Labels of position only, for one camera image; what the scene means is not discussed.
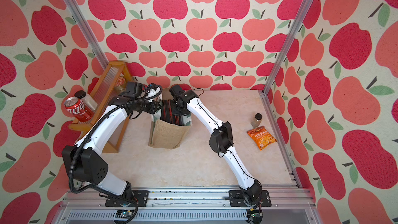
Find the burlap canvas tote bag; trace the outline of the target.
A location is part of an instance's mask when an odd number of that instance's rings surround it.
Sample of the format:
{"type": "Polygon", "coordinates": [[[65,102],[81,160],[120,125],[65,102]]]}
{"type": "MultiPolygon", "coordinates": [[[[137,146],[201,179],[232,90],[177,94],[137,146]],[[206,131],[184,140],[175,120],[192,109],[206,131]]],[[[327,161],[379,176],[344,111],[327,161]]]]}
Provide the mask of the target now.
{"type": "MultiPolygon", "coordinates": [[[[165,88],[157,101],[162,105],[162,100],[170,101],[172,99],[169,88],[165,88]]],[[[148,146],[152,148],[176,149],[180,146],[192,126],[191,116],[189,125],[183,125],[180,116],[180,124],[174,125],[160,119],[161,109],[151,116],[148,146]]]]}

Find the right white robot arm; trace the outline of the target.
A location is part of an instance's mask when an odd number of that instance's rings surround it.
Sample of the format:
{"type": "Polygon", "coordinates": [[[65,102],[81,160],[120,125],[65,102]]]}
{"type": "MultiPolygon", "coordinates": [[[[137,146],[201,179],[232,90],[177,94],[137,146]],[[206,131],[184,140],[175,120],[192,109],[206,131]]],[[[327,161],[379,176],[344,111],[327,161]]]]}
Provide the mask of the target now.
{"type": "Polygon", "coordinates": [[[220,158],[223,158],[234,173],[244,202],[256,207],[262,200],[262,185],[244,166],[233,143],[232,126],[211,113],[193,90],[184,91],[180,85],[173,85],[169,92],[181,113],[191,113],[210,133],[209,146],[220,158]]]}

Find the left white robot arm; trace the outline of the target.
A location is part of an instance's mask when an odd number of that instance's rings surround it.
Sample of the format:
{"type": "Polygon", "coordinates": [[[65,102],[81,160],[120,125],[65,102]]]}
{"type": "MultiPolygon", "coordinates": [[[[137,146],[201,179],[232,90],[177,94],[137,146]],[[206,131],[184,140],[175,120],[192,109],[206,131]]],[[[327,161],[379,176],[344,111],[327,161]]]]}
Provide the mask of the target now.
{"type": "Polygon", "coordinates": [[[70,191],[79,194],[92,188],[106,196],[133,199],[131,184],[110,172],[101,154],[109,138],[132,112],[154,114],[159,108],[159,103],[152,98],[113,98],[90,131],[75,145],[62,150],[70,191]]]}

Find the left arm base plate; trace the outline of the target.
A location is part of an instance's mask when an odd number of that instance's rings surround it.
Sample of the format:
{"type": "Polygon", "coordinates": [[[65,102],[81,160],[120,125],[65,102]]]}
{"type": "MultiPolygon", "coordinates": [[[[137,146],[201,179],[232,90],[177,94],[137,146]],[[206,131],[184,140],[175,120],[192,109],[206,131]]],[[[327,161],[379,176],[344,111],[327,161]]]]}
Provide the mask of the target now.
{"type": "Polygon", "coordinates": [[[106,207],[146,207],[149,191],[148,190],[128,190],[122,196],[107,196],[106,207]]]}

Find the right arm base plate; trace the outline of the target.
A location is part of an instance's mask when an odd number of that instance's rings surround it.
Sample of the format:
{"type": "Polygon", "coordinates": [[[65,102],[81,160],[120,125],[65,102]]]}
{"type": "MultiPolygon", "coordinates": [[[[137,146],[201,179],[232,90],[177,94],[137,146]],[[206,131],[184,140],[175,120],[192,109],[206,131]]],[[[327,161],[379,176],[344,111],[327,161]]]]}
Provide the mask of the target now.
{"type": "Polygon", "coordinates": [[[226,198],[231,207],[271,207],[269,192],[262,190],[260,194],[253,195],[241,190],[230,190],[226,198]]]}

